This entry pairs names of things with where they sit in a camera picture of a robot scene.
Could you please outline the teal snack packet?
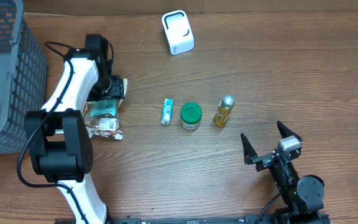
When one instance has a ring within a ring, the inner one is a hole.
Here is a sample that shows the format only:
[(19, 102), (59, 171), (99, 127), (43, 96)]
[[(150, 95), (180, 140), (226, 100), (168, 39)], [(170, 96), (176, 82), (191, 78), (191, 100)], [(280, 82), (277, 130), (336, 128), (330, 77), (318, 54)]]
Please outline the teal snack packet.
[(104, 114), (110, 114), (111, 116), (115, 116), (117, 114), (116, 99), (100, 100), (93, 102), (93, 107), (91, 109), (91, 117)]

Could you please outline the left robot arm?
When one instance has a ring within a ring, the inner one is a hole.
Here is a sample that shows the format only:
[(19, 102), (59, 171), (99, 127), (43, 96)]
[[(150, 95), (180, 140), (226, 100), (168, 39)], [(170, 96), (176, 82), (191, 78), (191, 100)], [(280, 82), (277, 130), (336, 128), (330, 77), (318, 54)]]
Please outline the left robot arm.
[(82, 49), (69, 47), (62, 77), (50, 99), (24, 118), (27, 141), (17, 162), (26, 186), (57, 188), (75, 215), (74, 223), (110, 223), (108, 206), (91, 178), (93, 146), (83, 119), (87, 102), (118, 102), (127, 81), (112, 74), (114, 50), (100, 34), (88, 34)]

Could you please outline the green white tissue pack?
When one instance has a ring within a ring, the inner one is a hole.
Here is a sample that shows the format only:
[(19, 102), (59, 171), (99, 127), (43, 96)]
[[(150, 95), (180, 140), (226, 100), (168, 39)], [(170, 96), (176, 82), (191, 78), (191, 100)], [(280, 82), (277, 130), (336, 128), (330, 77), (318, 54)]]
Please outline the green white tissue pack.
[(166, 98), (162, 108), (161, 123), (163, 125), (169, 125), (172, 120), (173, 100)]

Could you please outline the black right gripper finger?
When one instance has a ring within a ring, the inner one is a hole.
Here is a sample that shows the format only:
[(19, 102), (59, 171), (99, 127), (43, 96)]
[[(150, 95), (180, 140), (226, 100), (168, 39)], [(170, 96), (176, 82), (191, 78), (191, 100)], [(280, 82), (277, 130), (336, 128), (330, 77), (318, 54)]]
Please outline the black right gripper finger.
[(241, 133), (241, 141), (244, 151), (244, 163), (253, 164), (254, 159), (258, 158), (255, 149), (252, 147), (251, 143), (249, 142), (244, 133)]
[(282, 139), (294, 136), (297, 138), (297, 140), (299, 140), (299, 142), (303, 141), (303, 138), (301, 136), (297, 135), (295, 132), (287, 128), (281, 121), (277, 121), (276, 124)]

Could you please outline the yellow dish soap bottle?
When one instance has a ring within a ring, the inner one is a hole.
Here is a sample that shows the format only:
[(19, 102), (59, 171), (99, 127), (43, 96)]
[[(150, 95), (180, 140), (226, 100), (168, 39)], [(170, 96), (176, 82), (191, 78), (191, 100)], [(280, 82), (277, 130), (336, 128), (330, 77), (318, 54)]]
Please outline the yellow dish soap bottle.
[(214, 115), (214, 124), (223, 127), (226, 125), (231, 111), (235, 105), (235, 98), (232, 95), (225, 95), (218, 105), (216, 114)]

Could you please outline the brown and white snack bag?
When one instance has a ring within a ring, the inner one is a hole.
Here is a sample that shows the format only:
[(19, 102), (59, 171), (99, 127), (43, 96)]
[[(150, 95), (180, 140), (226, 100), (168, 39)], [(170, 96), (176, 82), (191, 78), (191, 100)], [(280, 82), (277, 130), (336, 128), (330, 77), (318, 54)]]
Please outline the brown and white snack bag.
[[(124, 78), (125, 84), (125, 96), (127, 92), (128, 81)], [(87, 101), (85, 103), (84, 110), (82, 112), (85, 122), (86, 130), (89, 138), (93, 136), (101, 136), (108, 139), (123, 140), (124, 134), (121, 128), (121, 122), (119, 120), (119, 107), (124, 100), (117, 100), (117, 114), (111, 116), (110, 114), (99, 115), (91, 117), (91, 109), (94, 101)]]

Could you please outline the green lid seasoning jar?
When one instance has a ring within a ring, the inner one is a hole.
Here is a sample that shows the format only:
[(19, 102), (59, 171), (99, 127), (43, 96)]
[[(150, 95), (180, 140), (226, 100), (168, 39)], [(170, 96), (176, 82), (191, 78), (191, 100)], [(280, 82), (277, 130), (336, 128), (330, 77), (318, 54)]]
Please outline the green lid seasoning jar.
[(184, 104), (180, 111), (182, 127), (187, 130), (196, 130), (200, 126), (202, 114), (199, 104), (194, 102)]

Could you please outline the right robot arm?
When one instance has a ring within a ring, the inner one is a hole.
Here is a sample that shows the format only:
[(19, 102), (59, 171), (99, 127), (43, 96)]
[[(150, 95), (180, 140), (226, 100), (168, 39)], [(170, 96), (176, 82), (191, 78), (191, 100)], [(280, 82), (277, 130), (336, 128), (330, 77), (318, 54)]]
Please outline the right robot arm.
[(271, 153), (258, 156), (245, 136), (241, 134), (244, 163), (255, 165), (260, 172), (268, 169), (273, 177), (278, 194), (257, 215), (245, 215), (245, 223), (294, 223), (326, 224), (328, 215), (320, 213), (324, 208), (324, 181), (316, 175), (298, 176), (292, 160), (301, 155), (302, 137), (277, 121), (281, 140)]

